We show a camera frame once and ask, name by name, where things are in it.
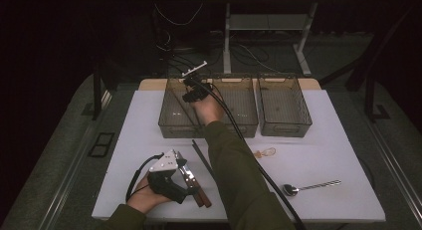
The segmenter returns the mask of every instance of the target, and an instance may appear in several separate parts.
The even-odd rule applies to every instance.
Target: green jacket
[[[295,229],[277,196],[270,192],[248,145],[220,121],[205,127],[205,139],[231,228]],[[121,204],[99,229],[141,229],[145,219],[144,214]]]

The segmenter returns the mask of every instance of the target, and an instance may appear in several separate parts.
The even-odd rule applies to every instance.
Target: floor
[[[197,53],[179,44],[175,49],[176,55],[169,61],[169,73],[187,70],[203,61],[209,65],[201,72],[222,72],[222,36],[219,32],[211,34],[213,48],[208,54]],[[300,66],[292,49],[292,44],[299,37],[298,33],[285,32],[233,33],[232,72],[288,72],[300,76]],[[322,79],[353,61],[365,50],[371,38],[368,34],[311,35],[304,54],[313,73],[312,78]],[[383,106],[390,119],[377,120],[376,123],[368,121],[363,113],[364,87],[358,92],[348,92],[344,87],[348,75],[322,88],[328,91],[349,141],[386,213],[386,221],[315,223],[307,224],[307,228],[422,229],[420,215],[412,211],[421,210],[417,195],[422,193],[422,181],[418,177],[422,172],[421,133],[380,85],[376,86],[375,104]],[[97,120],[92,120],[92,77],[81,84],[2,229],[94,229],[101,223],[101,220],[93,219],[91,213],[136,89],[136,83],[119,85],[116,91],[104,96],[104,110]],[[108,155],[104,158],[88,157],[88,151],[101,132],[114,133]],[[149,228],[229,229],[226,224],[176,223]]]

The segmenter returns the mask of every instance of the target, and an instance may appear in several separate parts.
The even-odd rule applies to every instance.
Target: metal spoon
[[[338,184],[341,184],[340,180],[331,181],[331,182],[327,182],[327,183],[321,183],[321,184],[312,185],[312,186],[308,186],[308,187],[302,187],[302,188],[296,188],[296,187],[294,187],[290,184],[285,184],[285,185],[283,185],[283,191],[288,196],[296,196],[296,194],[298,194],[300,190],[306,190],[306,189],[318,188],[318,187],[326,187],[326,186],[333,186],[333,185],[338,185]]]

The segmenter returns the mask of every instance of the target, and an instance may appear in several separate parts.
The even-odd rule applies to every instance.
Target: white tabletop
[[[347,139],[326,91],[303,91],[313,125],[304,138],[261,136],[247,138],[252,150],[274,147],[274,156],[259,159],[273,180],[297,187],[341,180],[341,185],[301,191],[288,197],[304,222],[385,221],[384,211]],[[192,147],[191,138],[165,139],[158,126],[164,91],[137,91],[130,104],[111,158],[93,217],[107,219],[120,203],[134,172],[149,157],[180,151],[210,198],[210,208],[196,205],[192,196],[182,204],[162,204],[148,213],[158,221],[226,221],[214,180]],[[195,139],[207,157],[204,139]],[[147,165],[141,175],[153,161]],[[179,172],[173,181],[185,183]]]

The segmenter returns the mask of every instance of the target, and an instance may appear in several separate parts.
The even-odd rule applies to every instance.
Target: spoon handle
[[[335,180],[335,181],[331,181],[331,182],[327,182],[327,183],[320,183],[320,184],[312,185],[312,186],[308,186],[308,187],[302,187],[299,190],[305,190],[305,189],[311,189],[311,188],[317,188],[317,187],[333,186],[333,185],[338,185],[338,184],[341,184],[340,180]]]

